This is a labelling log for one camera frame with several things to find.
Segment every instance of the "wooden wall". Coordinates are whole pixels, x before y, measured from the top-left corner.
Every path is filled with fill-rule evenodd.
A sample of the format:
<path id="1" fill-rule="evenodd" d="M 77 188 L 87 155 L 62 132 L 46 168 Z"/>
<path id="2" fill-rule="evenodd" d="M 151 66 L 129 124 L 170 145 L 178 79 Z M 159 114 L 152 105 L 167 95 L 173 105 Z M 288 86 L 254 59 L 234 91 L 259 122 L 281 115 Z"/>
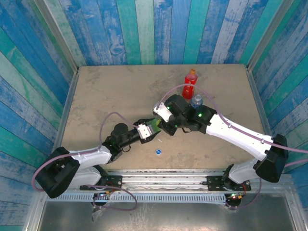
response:
<path id="1" fill-rule="evenodd" d="M 283 0 L 45 0 L 78 66 L 247 64 Z"/>
<path id="2" fill-rule="evenodd" d="M 33 0 L 0 1 L 0 231 L 20 231 L 73 71 Z"/>
<path id="3" fill-rule="evenodd" d="M 308 150 L 308 1 L 294 0 L 253 70 L 273 134 Z M 308 158 L 290 152 L 288 162 Z M 308 165 L 286 168 L 308 209 Z"/>

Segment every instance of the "white plastic piece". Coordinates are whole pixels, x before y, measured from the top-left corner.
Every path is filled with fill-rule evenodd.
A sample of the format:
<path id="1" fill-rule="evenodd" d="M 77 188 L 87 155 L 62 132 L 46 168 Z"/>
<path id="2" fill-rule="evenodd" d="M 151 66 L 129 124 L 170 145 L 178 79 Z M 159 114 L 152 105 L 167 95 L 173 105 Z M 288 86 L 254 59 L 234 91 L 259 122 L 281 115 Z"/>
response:
<path id="1" fill-rule="evenodd" d="M 172 113 L 168 110 L 168 108 L 165 106 L 164 103 L 160 103 L 158 109 L 156 109 L 158 104 L 159 104 L 159 102 L 157 104 L 155 104 L 155 106 L 153 108 L 153 112 L 155 112 L 160 117 L 162 117 L 162 119 L 164 121 L 168 122 Z"/>
<path id="2" fill-rule="evenodd" d="M 257 136 L 260 139 L 273 143 L 271 136 L 259 134 L 255 131 L 249 130 L 241 125 L 233 123 L 232 121 L 225 118 L 232 126 L 235 126 L 251 135 Z M 212 136 L 217 136 L 222 138 L 242 149 L 249 152 L 254 158 L 258 160 L 263 160 L 267 154 L 265 153 L 266 150 L 271 148 L 271 145 L 261 143 L 254 138 L 248 137 L 232 128 L 229 128 L 219 117 L 219 115 L 214 115 L 210 120 L 211 125 L 207 126 L 206 133 Z"/>
<path id="3" fill-rule="evenodd" d="M 230 172 L 229 178 L 237 184 L 241 184 L 246 180 L 259 178 L 253 166 L 257 163 L 257 159 L 248 160 L 244 163 L 234 165 Z"/>
<path id="4" fill-rule="evenodd" d="M 148 138 L 152 135 L 150 128 L 145 124 L 138 125 L 137 131 L 139 132 L 141 139 Z"/>
<path id="5" fill-rule="evenodd" d="M 94 167 L 88 167 L 82 170 L 77 171 L 72 179 L 71 183 L 69 184 L 68 188 L 79 188 L 80 185 L 85 184 L 92 184 L 95 185 L 98 180 L 101 178 L 101 175 L 98 170 Z"/>
<path id="6" fill-rule="evenodd" d="M 111 158 L 110 151 L 105 146 L 102 146 L 99 150 L 96 149 L 96 151 L 95 149 L 87 149 L 87 150 L 82 150 L 82 152 L 89 150 L 93 150 L 93 153 L 72 156 L 72 158 L 78 160 L 80 163 L 78 171 L 94 165 L 107 164 Z M 81 151 L 70 151 L 70 153 L 76 153 L 76 152 L 81 152 Z"/>

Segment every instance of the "beige table surface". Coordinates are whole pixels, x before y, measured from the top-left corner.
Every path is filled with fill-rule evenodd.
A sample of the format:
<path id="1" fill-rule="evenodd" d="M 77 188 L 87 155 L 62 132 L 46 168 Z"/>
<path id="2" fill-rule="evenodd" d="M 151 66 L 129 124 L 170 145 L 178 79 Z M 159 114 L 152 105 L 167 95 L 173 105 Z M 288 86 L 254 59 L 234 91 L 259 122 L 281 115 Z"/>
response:
<path id="1" fill-rule="evenodd" d="M 169 89 L 182 84 L 191 68 L 197 70 L 197 85 L 210 93 L 225 117 L 263 132 L 243 65 L 86 66 L 81 68 L 62 146 L 68 150 L 98 146 L 100 124 L 113 111 L 132 123 L 153 117 L 155 103 Z M 207 99 L 204 105 L 213 107 Z M 107 120 L 103 140 L 120 122 L 117 115 Z M 156 149 L 162 150 L 160 156 L 155 154 Z M 201 132 L 184 134 L 178 130 L 171 137 L 162 131 L 149 143 L 134 143 L 128 153 L 105 168 L 225 168 L 251 158 L 246 151 Z"/>

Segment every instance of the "red bottle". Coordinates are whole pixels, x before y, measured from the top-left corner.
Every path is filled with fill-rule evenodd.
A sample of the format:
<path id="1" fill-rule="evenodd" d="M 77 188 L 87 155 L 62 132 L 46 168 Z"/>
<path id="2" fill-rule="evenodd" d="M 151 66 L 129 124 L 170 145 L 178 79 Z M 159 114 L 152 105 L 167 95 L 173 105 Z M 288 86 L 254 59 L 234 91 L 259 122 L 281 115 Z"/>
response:
<path id="1" fill-rule="evenodd" d="M 185 83 L 196 84 L 198 75 L 195 69 L 191 69 L 189 74 L 185 77 Z M 191 100 L 194 94 L 194 87 L 184 86 L 182 96 L 184 99 Z"/>

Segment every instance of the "small blue cap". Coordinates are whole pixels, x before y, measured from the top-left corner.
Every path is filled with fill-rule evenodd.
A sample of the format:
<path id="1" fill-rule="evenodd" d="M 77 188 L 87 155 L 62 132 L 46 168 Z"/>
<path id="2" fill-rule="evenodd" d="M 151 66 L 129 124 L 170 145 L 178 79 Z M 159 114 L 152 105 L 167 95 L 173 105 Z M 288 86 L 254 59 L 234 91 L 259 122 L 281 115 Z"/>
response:
<path id="1" fill-rule="evenodd" d="M 156 149 L 155 153 L 156 153 L 157 155 L 160 155 L 160 154 L 162 153 L 162 150 Z"/>

